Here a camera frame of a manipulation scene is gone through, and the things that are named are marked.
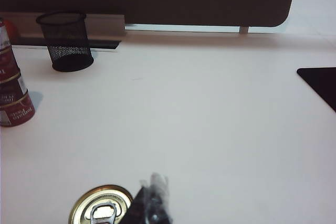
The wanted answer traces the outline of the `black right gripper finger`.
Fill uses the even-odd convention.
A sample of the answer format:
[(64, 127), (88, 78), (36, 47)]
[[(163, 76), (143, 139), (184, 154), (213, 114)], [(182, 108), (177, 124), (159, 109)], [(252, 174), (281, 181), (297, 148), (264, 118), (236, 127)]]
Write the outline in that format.
[(120, 222), (172, 223), (169, 199), (168, 178), (159, 173), (153, 173), (150, 180), (141, 181), (141, 189)]

